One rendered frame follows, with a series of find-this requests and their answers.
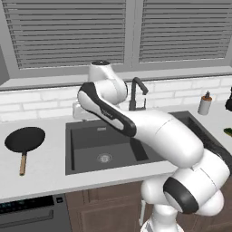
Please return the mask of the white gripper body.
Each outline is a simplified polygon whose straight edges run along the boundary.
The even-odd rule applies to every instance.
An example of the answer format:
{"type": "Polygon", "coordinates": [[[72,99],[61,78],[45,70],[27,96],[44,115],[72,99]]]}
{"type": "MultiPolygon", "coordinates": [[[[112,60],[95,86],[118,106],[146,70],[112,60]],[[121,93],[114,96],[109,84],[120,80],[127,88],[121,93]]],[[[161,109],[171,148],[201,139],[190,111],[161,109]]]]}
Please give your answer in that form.
{"type": "Polygon", "coordinates": [[[89,120],[91,118],[91,114],[83,109],[77,101],[72,104],[72,116],[76,120],[89,120]]]}

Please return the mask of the dark grey sink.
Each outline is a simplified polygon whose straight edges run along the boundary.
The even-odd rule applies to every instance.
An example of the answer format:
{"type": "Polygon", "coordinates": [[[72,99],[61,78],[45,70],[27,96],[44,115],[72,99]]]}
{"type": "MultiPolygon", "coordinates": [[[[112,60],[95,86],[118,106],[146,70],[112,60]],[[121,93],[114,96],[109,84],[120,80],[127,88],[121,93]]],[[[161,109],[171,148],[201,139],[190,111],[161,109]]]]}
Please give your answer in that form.
{"type": "Polygon", "coordinates": [[[122,135],[102,120],[66,124],[66,175],[161,161],[166,159],[150,146],[122,135]]]}

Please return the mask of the black tap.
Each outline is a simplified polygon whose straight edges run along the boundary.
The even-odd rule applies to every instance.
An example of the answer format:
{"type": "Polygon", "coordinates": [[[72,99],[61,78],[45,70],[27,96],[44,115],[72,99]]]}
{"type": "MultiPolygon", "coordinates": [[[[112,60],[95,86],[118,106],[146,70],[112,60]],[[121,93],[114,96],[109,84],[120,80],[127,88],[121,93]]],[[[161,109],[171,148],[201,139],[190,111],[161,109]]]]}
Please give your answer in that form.
{"type": "Polygon", "coordinates": [[[146,96],[149,92],[148,88],[145,86],[145,84],[141,81],[139,77],[134,77],[131,83],[131,94],[130,94],[130,104],[129,104],[129,110],[130,111],[143,111],[146,109],[146,100],[143,101],[142,107],[137,107],[136,104],[136,86],[139,86],[142,95],[146,96]]]}

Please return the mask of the grey window blind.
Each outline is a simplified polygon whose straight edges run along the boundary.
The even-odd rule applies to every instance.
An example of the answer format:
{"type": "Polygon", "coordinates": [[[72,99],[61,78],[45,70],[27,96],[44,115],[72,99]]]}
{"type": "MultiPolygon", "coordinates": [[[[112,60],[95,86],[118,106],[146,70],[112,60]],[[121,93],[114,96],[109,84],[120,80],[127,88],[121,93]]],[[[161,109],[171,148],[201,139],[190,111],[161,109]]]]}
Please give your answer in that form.
{"type": "Polygon", "coordinates": [[[124,62],[126,0],[1,0],[20,69],[124,62]]]}
{"type": "Polygon", "coordinates": [[[232,39],[232,0],[144,0],[140,61],[219,60],[232,39]]]}

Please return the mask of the grey dishwasher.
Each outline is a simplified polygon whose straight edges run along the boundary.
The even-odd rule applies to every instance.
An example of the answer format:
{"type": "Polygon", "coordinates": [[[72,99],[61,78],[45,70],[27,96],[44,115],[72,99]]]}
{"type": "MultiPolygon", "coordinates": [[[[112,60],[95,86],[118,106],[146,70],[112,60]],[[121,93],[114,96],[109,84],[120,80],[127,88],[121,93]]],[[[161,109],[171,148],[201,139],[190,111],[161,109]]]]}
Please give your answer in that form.
{"type": "Polygon", "coordinates": [[[0,232],[72,232],[65,195],[0,203],[0,232]]]}

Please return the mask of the white soap dispenser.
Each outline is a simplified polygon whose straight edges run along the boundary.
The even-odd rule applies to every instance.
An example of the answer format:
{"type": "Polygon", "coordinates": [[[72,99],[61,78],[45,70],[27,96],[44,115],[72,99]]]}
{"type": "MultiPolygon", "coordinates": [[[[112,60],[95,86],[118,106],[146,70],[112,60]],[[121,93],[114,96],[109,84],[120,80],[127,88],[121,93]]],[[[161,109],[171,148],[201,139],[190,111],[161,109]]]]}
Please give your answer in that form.
{"type": "Polygon", "coordinates": [[[201,97],[201,100],[198,106],[198,113],[200,115],[207,115],[211,102],[212,102],[212,98],[210,96],[210,92],[206,92],[206,94],[201,97]]]}

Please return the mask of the black round object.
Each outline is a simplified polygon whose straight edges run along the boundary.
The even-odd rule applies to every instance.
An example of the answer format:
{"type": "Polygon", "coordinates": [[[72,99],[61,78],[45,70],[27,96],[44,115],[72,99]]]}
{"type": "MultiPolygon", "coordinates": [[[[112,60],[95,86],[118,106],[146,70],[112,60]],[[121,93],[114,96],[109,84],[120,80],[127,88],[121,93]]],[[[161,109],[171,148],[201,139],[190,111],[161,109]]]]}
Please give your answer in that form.
{"type": "Polygon", "coordinates": [[[232,111],[232,87],[231,87],[230,91],[231,91],[230,96],[227,99],[226,104],[225,104],[225,108],[228,111],[232,111]]]}

